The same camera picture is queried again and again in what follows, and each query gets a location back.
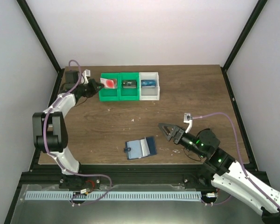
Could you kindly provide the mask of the blue leather card holder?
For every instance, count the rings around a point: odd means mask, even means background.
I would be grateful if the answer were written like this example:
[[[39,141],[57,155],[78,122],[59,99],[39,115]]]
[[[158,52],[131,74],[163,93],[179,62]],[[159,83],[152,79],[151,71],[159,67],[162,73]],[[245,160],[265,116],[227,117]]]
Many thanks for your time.
[[[139,140],[126,141],[124,153],[128,160],[157,155],[155,139],[153,136],[150,136]]]

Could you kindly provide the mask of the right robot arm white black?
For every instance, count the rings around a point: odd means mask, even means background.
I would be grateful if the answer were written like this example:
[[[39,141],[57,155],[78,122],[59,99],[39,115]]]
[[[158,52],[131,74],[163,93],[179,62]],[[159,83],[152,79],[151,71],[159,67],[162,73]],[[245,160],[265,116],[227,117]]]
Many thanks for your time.
[[[204,159],[211,185],[245,203],[261,216],[265,224],[280,224],[280,192],[255,177],[230,154],[219,147],[220,140],[209,129],[197,135],[180,126],[159,123],[167,141],[194,152]]]

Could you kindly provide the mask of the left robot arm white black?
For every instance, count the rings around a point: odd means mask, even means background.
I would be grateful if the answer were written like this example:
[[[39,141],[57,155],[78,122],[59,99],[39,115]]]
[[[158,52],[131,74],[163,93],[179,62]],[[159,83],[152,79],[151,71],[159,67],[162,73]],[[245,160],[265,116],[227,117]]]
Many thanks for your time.
[[[78,71],[67,71],[65,78],[56,100],[43,112],[33,114],[33,140],[35,148],[49,155],[64,175],[76,175],[80,163],[69,150],[64,118],[80,98],[93,97],[104,85],[91,78],[90,70],[84,70],[81,77]]]

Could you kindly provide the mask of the white card with red dot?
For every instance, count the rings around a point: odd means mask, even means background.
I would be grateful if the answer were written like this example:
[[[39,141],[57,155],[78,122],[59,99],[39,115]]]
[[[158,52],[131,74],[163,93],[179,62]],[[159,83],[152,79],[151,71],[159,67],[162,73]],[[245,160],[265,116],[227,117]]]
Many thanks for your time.
[[[115,79],[115,78],[100,78],[100,82],[107,89],[116,89],[117,88],[117,79]]]

